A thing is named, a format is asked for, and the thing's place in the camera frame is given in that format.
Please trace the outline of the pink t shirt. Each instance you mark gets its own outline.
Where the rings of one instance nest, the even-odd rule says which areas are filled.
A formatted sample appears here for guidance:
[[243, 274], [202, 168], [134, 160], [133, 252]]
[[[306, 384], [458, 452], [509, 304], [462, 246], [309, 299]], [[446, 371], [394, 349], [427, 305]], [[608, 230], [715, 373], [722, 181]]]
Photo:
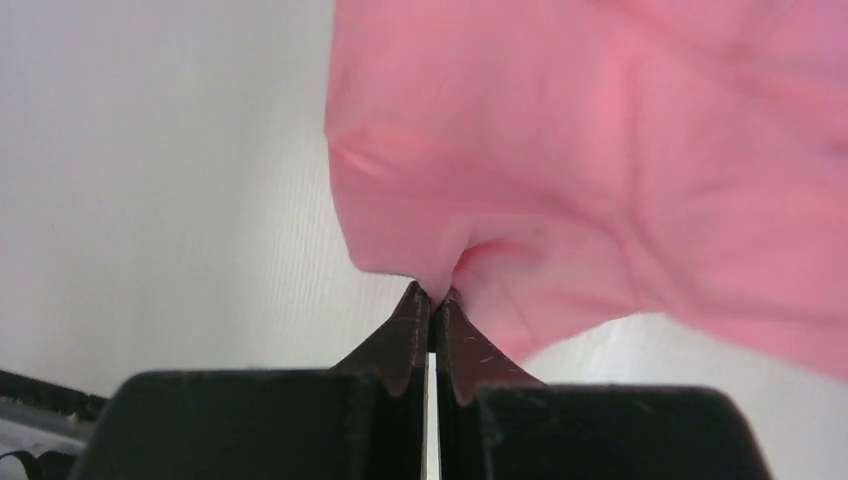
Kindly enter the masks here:
[[847, 376], [843, 1], [340, 1], [354, 265], [524, 359], [637, 312]]

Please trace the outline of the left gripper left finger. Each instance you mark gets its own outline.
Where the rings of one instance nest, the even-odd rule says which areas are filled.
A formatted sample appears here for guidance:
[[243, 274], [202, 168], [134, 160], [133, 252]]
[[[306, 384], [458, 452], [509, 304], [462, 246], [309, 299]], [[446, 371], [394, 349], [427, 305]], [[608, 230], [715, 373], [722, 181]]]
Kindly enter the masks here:
[[421, 479], [430, 300], [411, 283], [336, 365], [153, 371], [108, 402], [75, 479]]

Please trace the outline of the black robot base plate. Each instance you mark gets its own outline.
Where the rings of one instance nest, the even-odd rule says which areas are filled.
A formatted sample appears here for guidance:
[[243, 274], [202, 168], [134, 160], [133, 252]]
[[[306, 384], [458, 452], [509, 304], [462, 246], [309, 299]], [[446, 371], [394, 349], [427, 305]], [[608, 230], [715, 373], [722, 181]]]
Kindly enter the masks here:
[[3, 371], [1, 477], [68, 479], [107, 400]]

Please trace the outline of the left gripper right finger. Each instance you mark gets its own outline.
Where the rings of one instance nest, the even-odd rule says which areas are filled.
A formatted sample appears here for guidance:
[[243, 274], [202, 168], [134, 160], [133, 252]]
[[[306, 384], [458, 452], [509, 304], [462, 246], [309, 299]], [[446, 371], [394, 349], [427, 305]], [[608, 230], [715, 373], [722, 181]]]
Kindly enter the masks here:
[[468, 319], [450, 291], [433, 315], [445, 479], [767, 479], [723, 393], [687, 385], [547, 384]]

